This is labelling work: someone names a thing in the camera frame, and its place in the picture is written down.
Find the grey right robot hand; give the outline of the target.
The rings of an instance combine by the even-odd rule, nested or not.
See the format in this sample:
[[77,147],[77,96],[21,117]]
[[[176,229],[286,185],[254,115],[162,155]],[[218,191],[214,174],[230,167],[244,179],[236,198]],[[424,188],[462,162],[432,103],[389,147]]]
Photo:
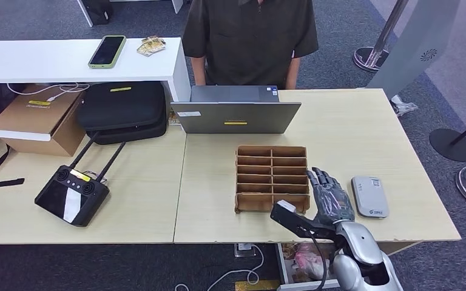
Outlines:
[[355,221],[350,198],[335,178],[317,167],[307,170],[306,174],[317,206],[315,221],[327,226],[338,221]]

